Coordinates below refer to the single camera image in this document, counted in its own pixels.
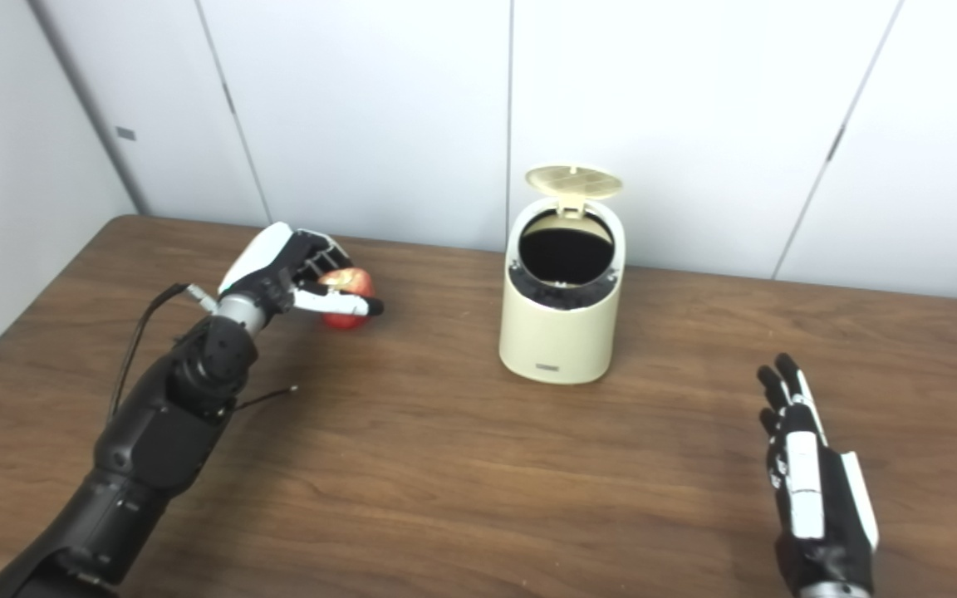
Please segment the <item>trash can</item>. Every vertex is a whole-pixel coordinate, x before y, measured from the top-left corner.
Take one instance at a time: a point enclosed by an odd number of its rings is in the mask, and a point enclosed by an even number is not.
[[[546,198],[523,209],[508,235],[501,361],[524,378],[592,382],[608,370],[626,265],[619,218],[599,200],[615,175],[572,164],[529,170]]]

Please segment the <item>open lid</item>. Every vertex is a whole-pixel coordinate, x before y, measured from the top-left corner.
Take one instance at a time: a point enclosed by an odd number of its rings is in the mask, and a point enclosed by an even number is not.
[[[556,209],[562,216],[581,218],[586,200],[607,199],[622,190],[622,181],[614,174],[590,166],[553,164],[532,168],[527,182],[539,192],[559,200]]]

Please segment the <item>red apple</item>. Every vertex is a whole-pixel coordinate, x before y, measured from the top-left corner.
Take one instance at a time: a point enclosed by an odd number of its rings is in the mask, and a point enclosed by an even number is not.
[[[328,272],[320,277],[320,284],[326,284],[336,291],[353,292],[353,294],[363,297],[375,295],[375,285],[371,283],[371,275],[361,268],[342,268]],[[362,325],[368,321],[364,316],[350,316],[347,314],[320,314],[323,322],[331,328],[341,328],[349,330]]]

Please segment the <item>robotic hand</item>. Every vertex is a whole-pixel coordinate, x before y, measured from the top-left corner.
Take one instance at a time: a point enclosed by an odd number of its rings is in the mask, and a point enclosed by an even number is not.
[[[0,598],[113,597],[169,501],[197,479],[258,358],[253,341],[292,307],[375,316],[377,299],[316,283],[352,265],[327,235],[275,223],[261,231],[220,285],[219,299],[176,284],[151,303],[145,319],[179,292],[209,311],[143,374],[128,398],[111,401],[95,443],[95,465],[46,531],[0,571]],[[122,386],[125,366],[118,380]]]
[[[804,372],[782,353],[759,368],[770,408],[767,467],[782,533],[778,568],[797,598],[870,598],[877,522],[854,452],[829,448]]]
[[[268,314],[284,313],[290,307],[356,316],[382,314],[379,299],[335,291],[316,282],[324,273],[352,265],[333,238],[275,223],[262,230],[228,269],[220,296],[261,299]]]

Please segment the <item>black wire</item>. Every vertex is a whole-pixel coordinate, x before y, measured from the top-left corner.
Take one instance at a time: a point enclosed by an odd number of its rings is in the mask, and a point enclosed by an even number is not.
[[[157,307],[163,306],[172,297],[186,291],[187,287],[190,287],[190,285],[178,282],[172,285],[172,287],[166,288],[150,302],[147,309],[143,311],[143,315],[140,316],[140,321],[136,322],[135,332],[132,333],[132,341],[128,345],[128,351],[125,353],[125,360],[120,364],[120,374],[117,375],[117,383],[114,385],[113,395],[110,397],[110,413],[106,416],[107,424],[113,419],[113,416],[117,415],[117,409],[120,406],[120,395],[123,393],[123,390],[125,390],[125,379],[128,378],[128,370],[132,367],[135,349],[140,345],[140,340],[143,338],[143,330],[147,322],[150,321],[150,316],[157,311]]]
[[[296,386],[296,385],[294,385],[294,386],[288,386],[288,387],[286,387],[286,389],[273,390],[273,391],[271,391],[271,393],[268,393],[268,394],[265,394],[265,395],[261,395],[261,396],[255,398],[255,399],[250,399],[250,400],[244,402],[244,404],[236,405],[234,411],[243,411],[243,409],[246,409],[248,406],[254,406],[255,404],[259,404],[259,402],[261,402],[261,401],[267,401],[268,399],[274,399],[274,398],[276,398],[276,397],[278,397],[278,396],[281,396],[281,395],[289,395],[290,393],[293,393],[293,391],[295,391],[295,390],[297,390],[297,386]]]

